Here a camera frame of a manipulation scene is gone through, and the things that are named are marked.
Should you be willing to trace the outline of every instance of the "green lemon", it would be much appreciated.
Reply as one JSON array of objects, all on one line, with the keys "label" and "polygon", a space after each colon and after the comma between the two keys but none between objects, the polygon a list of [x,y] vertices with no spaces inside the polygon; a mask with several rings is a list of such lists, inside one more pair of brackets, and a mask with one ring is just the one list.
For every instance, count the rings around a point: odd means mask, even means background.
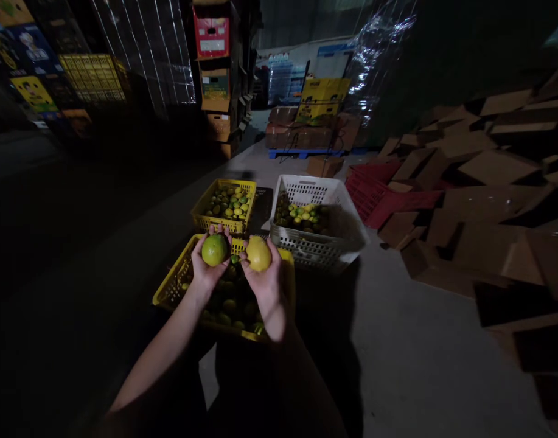
[{"label": "green lemon", "polygon": [[201,249],[201,258],[210,266],[218,266],[226,258],[228,245],[221,234],[208,236]]}]

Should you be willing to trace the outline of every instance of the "red box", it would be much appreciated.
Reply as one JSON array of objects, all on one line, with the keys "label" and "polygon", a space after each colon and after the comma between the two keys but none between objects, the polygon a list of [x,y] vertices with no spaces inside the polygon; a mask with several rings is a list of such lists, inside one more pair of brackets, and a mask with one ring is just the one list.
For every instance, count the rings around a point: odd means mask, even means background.
[{"label": "red box", "polygon": [[377,178],[354,170],[346,189],[362,222],[379,229],[393,213],[432,209],[442,192],[397,193]]},{"label": "red box", "polygon": [[224,8],[200,8],[194,10],[195,44],[198,59],[230,56],[230,16]]}]

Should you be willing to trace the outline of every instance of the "blue pallet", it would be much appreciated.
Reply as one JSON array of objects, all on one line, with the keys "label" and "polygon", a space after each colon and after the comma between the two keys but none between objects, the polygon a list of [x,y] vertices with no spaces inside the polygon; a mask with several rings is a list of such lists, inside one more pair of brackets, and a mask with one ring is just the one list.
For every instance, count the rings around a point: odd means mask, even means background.
[{"label": "blue pallet", "polygon": [[341,157],[342,155],[344,155],[344,152],[345,151],[342,150],[335,151],[332,149],[269,149],[268,157],[270,159],[275,159],[277,158],[278,154],[299,155],[299,159],[305,159],[309,154],[323,154]]}]

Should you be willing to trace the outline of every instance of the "red plastic crate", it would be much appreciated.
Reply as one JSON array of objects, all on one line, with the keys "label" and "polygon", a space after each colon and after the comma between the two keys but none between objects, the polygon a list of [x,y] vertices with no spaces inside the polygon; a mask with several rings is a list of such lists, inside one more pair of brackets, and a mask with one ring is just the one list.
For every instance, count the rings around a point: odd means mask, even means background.
[{"label": "red plastic crate", "polygon": [[379,180],[353,171],[346,189],[364,225],[380,228],[393,213],[432,209],[442,192],[397,193]]},{"label": "red plastic crate", "polygon": [[384,164],[360,164],[355,165],[352,171],[388,184],[401,165],[400,161],[391,161]]}]

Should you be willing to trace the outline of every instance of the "yellow plastic crate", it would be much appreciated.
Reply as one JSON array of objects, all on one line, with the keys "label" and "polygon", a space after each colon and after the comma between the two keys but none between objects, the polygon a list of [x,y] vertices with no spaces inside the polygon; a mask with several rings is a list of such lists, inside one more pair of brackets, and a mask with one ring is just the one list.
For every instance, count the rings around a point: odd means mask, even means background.
[{"label": "yellow plastic crate", "polygon": [[[181,255],[169,270],[167,277],[157,289],[153,296],[153,305],[162,307],[170,312],[173,312],[181,301],[181,295],[177,290],[176,284],[187,283],[187,275],[192,272],[192,251],[195,245],[201,239],[203,234],[194,234],[187,243]],[[232,239],[232,254],[240,254],[245,250],[244,240],[233,238]],[[286,249],[279,249],[279,254],[283,259],[283,289],[285,297],[287,298],[287,305],[295,316],[295,263],[293,255]],[[229,335],[241,336],[242,338],[250,339],[256,342],[267,342],[266,336],[257,335],[256,333],[240,330],[239,328],[230,327],[227,325],[217,324],[212,321],[200,321],[204,327],[208,327],[219,332],[228,333]]]},{"label": "yellow plastic crate", "polygon": [[[243,220],[230,220],[224,218],[217,218],[212,216],[205,216],[203,214],[204,210],[210,203],[214,192],[219,190],[222,186],[228,187],[241,187],[245,193],[253,194],[253,202],[250,208],[246,212],[246,219]],[[238,179],[216,179],[212,185],[206,190],[206,193],[202,195],[198,203],[192,209],[192,217],[194,218],[194,227],[197,232],[205,233],[208,232],[210,224],[217,226],[221,223],[224,227],[230,228],[230,233],[233,236],[243,237],[248,229],[248,223],[250,221],[250,216],[252,215],[254,209],[254,195],[256,194],[256,182],[252,181],[239,181]]]}]

